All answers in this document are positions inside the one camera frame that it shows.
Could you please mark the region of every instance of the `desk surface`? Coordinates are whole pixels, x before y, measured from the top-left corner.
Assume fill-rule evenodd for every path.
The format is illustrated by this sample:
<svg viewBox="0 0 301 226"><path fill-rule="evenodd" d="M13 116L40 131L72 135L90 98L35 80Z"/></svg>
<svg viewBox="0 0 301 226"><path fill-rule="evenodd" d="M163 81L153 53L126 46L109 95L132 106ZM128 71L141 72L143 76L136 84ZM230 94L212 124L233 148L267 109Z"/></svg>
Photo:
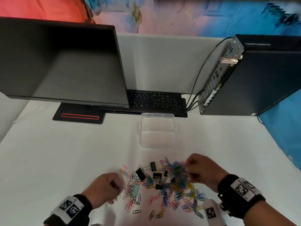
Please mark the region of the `desk surface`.
<svg viewBox="0 0 301 226"><path fill-rule="evenodd" d="M256 117L201 116L176 118L180 144L173 151L146 150L136 134L139 115L106 114L102 125L53 121L59 103L30 101L0 143L0 224L42 225L67 195L80 193L102 173L122 164L134 170L167 156L185 161L191 153L209 156L230 173L257 186L267 201L296 224L301 223L301 180ZM218 200L204 185L208 198ZM148 221L160 201L148 206L152 190L140 188L142 213L127 213L125 200L92 212L91 223L110 225L207 225L193 213L166 211ZM228 225L243 225L226 218Z"/></svg>

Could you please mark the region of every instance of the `light green object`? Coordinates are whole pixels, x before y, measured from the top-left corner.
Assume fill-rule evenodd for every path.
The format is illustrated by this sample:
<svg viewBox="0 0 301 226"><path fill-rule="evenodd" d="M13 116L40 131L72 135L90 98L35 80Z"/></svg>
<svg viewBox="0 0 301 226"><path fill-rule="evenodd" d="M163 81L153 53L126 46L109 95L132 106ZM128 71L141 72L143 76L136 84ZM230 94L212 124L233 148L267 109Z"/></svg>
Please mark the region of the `light green object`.
<svg viewBox="0 0 301 226"><path fill-rule="evenodd" d="M138 196L139 186L137 184L134 185L133 196Z"/></svg>

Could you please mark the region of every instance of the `hand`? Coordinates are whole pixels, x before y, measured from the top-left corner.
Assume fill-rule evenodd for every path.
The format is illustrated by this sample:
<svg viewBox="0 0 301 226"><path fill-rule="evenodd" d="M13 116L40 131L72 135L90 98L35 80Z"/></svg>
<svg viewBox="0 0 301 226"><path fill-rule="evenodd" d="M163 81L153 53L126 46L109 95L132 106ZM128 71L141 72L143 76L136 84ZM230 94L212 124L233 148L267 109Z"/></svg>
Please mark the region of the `hand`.
<svg viewBox="0 0 301 226"><path fill-rule="evenodd" d="M123 190L122 181L116 173L103 174L98 176L81 194L97 209L104 203L114 203L114 199Z"/></svg>
<svg viewBox="0 0 301 226"><path fill-rule="evenodd" d="M216 193L220 181L229 174L207 156L195 153L186 160L186 173L192 183L203 183Z"/></svg>

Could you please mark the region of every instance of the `wrist strap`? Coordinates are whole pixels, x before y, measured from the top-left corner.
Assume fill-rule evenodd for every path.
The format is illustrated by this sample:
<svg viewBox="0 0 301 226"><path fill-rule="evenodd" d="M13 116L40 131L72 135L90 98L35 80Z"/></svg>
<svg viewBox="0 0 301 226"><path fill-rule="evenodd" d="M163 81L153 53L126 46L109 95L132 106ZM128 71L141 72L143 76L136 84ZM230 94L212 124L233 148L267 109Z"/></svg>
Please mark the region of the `wrist strap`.
<svg viewBox="0 0 301 226"><path fill-rule="evenodd" d="M81 194L66 197L52 212L44 224L49 226L88 226L92 211L90 201Z"/></svg>
<svg viewBox="0 0 301 226"><path fill-rule="evenodd" d="M236 175L224 177L218 187L218 197L221 199L224 210L230 212L229 216L243 219L248 210L257 202L265 198L251 183Z"/></svg>

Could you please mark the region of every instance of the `forearm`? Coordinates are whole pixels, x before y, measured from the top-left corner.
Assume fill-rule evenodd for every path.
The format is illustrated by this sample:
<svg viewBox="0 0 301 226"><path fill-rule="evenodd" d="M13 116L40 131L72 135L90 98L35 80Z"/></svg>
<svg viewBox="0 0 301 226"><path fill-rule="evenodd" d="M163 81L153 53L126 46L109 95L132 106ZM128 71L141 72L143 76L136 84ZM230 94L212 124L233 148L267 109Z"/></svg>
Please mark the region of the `forearm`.
<svg viewBox="0 0 301 226"><path fill-rule="evenodd" d="M296 226L265 201L253 205L243 222L245 226Z"/></svg>

